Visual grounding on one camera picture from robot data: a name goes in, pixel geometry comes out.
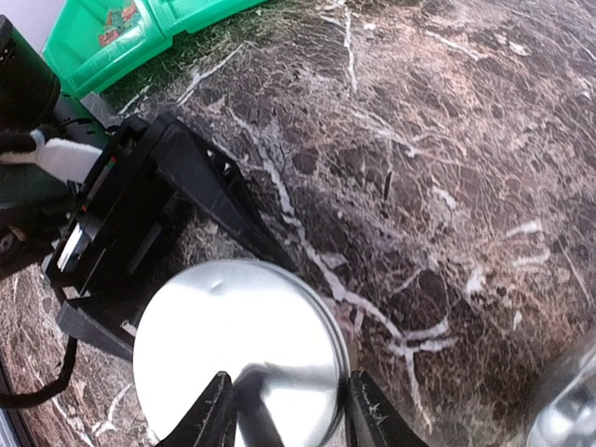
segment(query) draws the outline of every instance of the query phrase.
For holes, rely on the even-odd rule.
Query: black plastic bracket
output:
[[[367,372],[353,372],[345,408],[347,447],[428,447]]]
[[[105,315],[104,300],[66,300],[56,317],[60,329],[71,337],[132,362],[134,337]]]
[[[151,153],[157,174],[255,256],[295,271],[261,219],[236,162],[173,115],[160,116],[153,127],[163,129]]]

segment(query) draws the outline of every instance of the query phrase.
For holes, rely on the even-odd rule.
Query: green container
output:
[[[44,50],[65,91],[78,98],[102,91],[171,46],[171,37],[163,35],[150,8],[143,0],[135,3],[138,24],[101,47],[108,12],[121,9],[123,0],[67,0]]]
[[[171,47],[182,31],[195,33],[264,0],[134,0],[138,22],[106,47],[108,13],[130,0],[66,0],[44,48],[62,89],[82,98],[101,92]]]
[[[164,35],[196,33],[264,0],[148,0]]]

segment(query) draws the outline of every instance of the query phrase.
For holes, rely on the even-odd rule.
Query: wall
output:
[[[64,0],[0,0],[7,16],[37,51],[41,51]]]

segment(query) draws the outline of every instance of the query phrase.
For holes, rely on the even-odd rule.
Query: shiny metal surface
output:
[[[527,447],[596,447],[596,332],[549,366],[530,406]]]
[[[267,263],[220,261],[181,273],[156,294],[139,325],[133,370],[160,439],[226,371],[235,386],[259,383],[285,446],[316,447],[338,425],[350,368],[337,324],[302,280]]]

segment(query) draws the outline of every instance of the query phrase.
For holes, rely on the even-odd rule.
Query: round metal lid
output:
[[[133,371],[149,427],[165,439],[219,371],[268,371],[260,391],[287,447],[316,447],[343,411],[345,341],[317,294],[271,264],[201,264],[168,282],[142,315]],[[244,440],[237,427],[236,446]]]

